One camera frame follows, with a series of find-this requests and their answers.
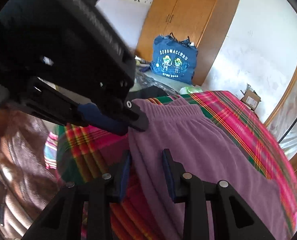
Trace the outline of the purple fleece garment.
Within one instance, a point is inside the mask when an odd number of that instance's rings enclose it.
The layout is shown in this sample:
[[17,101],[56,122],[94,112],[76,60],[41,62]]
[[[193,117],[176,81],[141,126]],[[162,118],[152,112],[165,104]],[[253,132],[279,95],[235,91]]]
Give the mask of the purple fleece garment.
[[144,196],[166,239],[181,239],[184,205],[174,204],[168,195],[161,160],[164,149],[199,179],[228,181],[276,239],[289,239],[277,183],[260,174],[198,105],[183,98],[167,105],[142,99],[135,103],[147,115],[149,127],[144,132],[129,130],[130,152]]

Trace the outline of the black cloth beside table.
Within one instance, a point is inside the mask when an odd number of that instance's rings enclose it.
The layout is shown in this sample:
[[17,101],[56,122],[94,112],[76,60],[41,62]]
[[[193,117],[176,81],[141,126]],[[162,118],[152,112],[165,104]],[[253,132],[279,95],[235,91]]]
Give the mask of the black cloth beside table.
[[127,95],[127,100],[132,101],[134,99],[149,99],[161,96],[168,96],[168,94],[159,87],[151,86],[134,92],[129,92]]

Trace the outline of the pink plaid tablecloth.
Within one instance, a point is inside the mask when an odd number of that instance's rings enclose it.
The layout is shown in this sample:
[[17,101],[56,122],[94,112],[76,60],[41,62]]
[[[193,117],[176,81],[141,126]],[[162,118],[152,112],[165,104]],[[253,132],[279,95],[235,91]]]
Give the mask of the pink plaid tablecloth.
[[[228,91],[143,99],[167,105],[183,98],[198,105],[202,113],[220,128],[246,159],[266,179],[277,183],[289,239],[294,235],[297,215],[297,178],[275,138],[256,115]],[[128,134],[118,136],[92,126],[58,126],[46,140],[46,168],[53,169],[61,183],[90,182],[108,172],[129,150]],[[126,197],[111,206],[113,232],[118,239],[166,239],[142,191],[134,163]]]

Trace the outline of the blue printed tote bag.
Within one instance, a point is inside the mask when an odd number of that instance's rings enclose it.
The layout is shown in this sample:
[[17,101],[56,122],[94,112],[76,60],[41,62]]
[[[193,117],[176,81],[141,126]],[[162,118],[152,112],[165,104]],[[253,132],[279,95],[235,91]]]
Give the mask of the blue printed tote bag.
[[173,33],[157,36],[153,41],[151,71],[172,80],[192,84],[198,49],[189,38],[179,41]]

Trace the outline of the transparent printed door curtain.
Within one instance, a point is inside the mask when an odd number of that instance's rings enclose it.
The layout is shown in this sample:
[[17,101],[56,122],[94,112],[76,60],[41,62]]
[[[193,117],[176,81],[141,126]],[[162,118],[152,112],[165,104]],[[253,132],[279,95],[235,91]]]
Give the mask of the transparent printed door curtain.
[[297,153],[297,80],[294,82],[283,106],[268,125],[287,159]]

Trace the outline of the brown cardboard box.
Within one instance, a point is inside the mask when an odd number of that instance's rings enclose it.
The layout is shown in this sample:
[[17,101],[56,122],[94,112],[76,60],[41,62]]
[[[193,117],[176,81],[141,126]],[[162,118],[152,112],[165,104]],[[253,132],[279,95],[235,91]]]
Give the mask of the brown cardboard box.
[[255,92],[251,85],[247,84],[245,92],[242,91],[241,101],[245,103],[252,111],[255,111],[261,102],[261,97]]

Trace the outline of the wooden wardrobe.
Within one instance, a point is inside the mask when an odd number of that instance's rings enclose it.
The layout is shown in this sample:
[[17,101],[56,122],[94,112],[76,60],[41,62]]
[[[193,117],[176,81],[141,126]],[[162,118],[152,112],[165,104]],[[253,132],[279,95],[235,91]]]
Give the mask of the wooden wardrobe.
[[228,33],[240,0],[153,0],[136,47],[136,55],[152,59],[153,40],[173,33],[190,38],[198,49],[193,84],[202,85]]

